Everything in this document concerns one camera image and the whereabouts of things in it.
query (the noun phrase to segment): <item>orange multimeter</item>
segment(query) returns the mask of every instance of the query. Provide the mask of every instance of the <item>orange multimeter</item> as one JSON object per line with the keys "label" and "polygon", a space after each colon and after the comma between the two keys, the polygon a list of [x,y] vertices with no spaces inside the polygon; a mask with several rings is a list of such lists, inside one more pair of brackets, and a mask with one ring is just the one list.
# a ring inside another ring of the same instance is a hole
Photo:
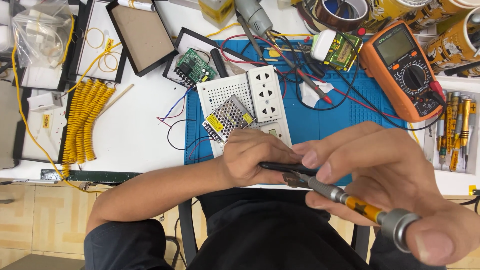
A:
{"label": "orange multimeter", "polygon": [[417,123],[436,115],[442,106],[432,91],[442,88],[408,25],[399,21],[375,34],[360,51],[360,64],[375,78],[403,120]]}

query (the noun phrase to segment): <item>white desk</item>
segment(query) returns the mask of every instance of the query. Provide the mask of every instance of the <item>white desk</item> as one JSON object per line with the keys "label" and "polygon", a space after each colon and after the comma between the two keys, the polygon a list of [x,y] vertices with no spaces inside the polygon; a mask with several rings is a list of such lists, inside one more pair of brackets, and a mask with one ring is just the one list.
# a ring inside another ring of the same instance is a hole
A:
{"label": "white desk", "polygon": [[[158,1],[158,4],[164,23],[172,36],[176,36],[182,26],[203,35],[218,31],[202,18],[198,10],[167,1]],[[263,0],[262,6],[272,20],[275,30],[288,34],[308,32],[295,9],[279,10],[276,0]],[[235,19],[234,16],[229,24],[235,23]],[[225,39],[238,34],[244,34],[243,30],[235,26],[212,38]],[[117,86],[117,92],[113,98],[128,85],[135,84],[135,87],[97,120],[93,141],[98,159],[87,162],[82,170],[148,172],[183,165],[183,151],[175,150],[167,143],[168,127],[160,124],[156,118],[156,116],[165,116],[185,92],[185,88],[162,77],[164,68],[162,66],[139,78],[133,73],[129,61],[126,62],[122,83]],[[172,115],[180,111],[181,105],[172,112]],[[182,119],[185,119],[185,113],[167,122],[172,124]],[[177,147],[184,146],[184,122],[175,126],[170,133],[170,140]],[[52,169],[52,166],[48,163],[22,160],[16,168],[0,171],[0,178],[39,179],[41,169]],[[468,195],[469,185],[476,184],[480,187],[480,177],[475,175],[448,172],[436,172],[436,175],[440,191],[444,195]]]}

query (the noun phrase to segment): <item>hand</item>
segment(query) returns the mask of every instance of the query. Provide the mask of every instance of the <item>hand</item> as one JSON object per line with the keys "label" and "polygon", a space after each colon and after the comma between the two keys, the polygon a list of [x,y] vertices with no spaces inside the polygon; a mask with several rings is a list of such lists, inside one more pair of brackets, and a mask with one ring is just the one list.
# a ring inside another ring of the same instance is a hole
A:
{"label": "hand", "polygon": [[301,163],[301,158],[271,134],[242,129],[231,133],[219,162],[231,187],[236,187],[285,184],[281,172],[263,169],[258,164],[262,161],[296,164]]}
{"label": "hand", "polygon": [[[347,193],[387,212],[403,208],[422,216],[408,227],[406,237],[421,262],[443,266],[479,247],[480,216],[442,197],[432,164],[407,132],[364,122],[320,141],[294,145],[293,150],[304,155],[305,167],[322,166],[320,182],[334,184],[351,173]],[[307,194],[306,203],[359,225],[376,225],[316,192]]]}

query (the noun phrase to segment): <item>yellow bottle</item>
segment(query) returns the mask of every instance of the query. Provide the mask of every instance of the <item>yellow bottle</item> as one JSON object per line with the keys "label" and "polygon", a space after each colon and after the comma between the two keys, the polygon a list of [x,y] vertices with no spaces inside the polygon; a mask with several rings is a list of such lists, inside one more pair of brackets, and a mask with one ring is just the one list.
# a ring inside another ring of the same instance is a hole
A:
{"label": "yellow bottle", "polygon": [[218,27],[225,27],[235,13],[233,0],[198,0],[204,19]]}

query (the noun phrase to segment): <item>perforated metal casing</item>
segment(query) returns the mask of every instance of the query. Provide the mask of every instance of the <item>perforated metal casing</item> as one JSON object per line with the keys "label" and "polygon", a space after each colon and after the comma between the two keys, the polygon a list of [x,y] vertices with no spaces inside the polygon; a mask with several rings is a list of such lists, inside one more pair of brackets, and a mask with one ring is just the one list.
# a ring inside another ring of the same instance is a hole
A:
{"label": "perforated metal casing", "polygon": [[233,95],[205,119],[203,127],[214,141],[226,143],[233,130],[243,129],[253,120],[252,115]]}

